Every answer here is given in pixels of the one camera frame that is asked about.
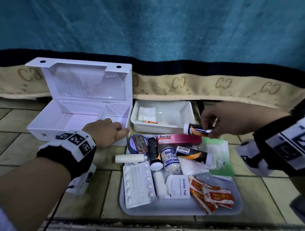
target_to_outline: cable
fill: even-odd
[[[71,185],[71,186],[67,187],[67,189],[70,189],[70,188],[74,188],[74,185]],[[61,202],[61,200],[62,200],[64,194],[65,194],[65,192],[63,192],[63,194],[62,194],[61,197],[59,198],[59,201],[57,202],[57,205],[56,205],[56,207],[55,207],[55,209],[54,209],[54,212],[52,213],[52,216],[50,217],[50,219],[49,219],[48,223],[46,224],[46,226],[44,227],[43,231],[46,231],[46,230],[47,230],[47,228],[49,227],[51,221],[53,220],[53,217],[55,216],[55,213],[56,213],[56,211],[57,211],[57,209],[58,209],[58,207],[59,207],[59,204],[60,204],[60,202]]]

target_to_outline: tiled floor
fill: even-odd
[[[193,105],[196,123],[200,115]],[[44,142],[38,141],[26,130],[45,104],[29,100],[0,99],[0,175],[35,157]],[[137,132],[132,129],[131,135]],[[157,222],[233,222],[236,224],[302,224],[289,208],[298,192],[287,175],[274,171],[269,178],[254,176],[235,151],[243,136],[223,135],[229,143],[230,161],[236,177],[234,181],[243,199],[243,210],[235,216],[152,216],[134,217],[125,214],[118,203],[122,165],[115,164],[115,155],[125,153],[126,147],[98,149],[93,162],[97,171],[84,195],[66,193],[55,217],[75,219],[114,219]]]

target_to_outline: white plastic box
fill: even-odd
[[[169,125],[145,123],[138,120],[139,107],[155,107],[157,121]],[[195,123],[190,101],[150,101],[137,100],[131,114],[131,122],[135,131],[157,134],[183,134],[185,123]]]
[[[26,66],[41,68],[53,97],[27,127],[39,140],[51,141],[98,119],[130,127],[131,64],[38,57]],[[127,139],[114,145],[126,146]]]

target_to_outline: white tube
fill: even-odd
[[[116,155],[115,162],[119,163],[141,163],[145,161],[144,154],[124,154],[124,155]]]
[[[164,196],[167,195],[167,188],[166,188],[166,185],[165,185],[165,182],[164,182],[162,172],[155,172],[153,174],[153,178],[154,178],[154,181],[155,181],[157,196],[160,197],[160,198],[163,198]]]

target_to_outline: open box lid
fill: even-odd
[[[71,59],[35,58],[53,99],[132,104],[132,65]]]

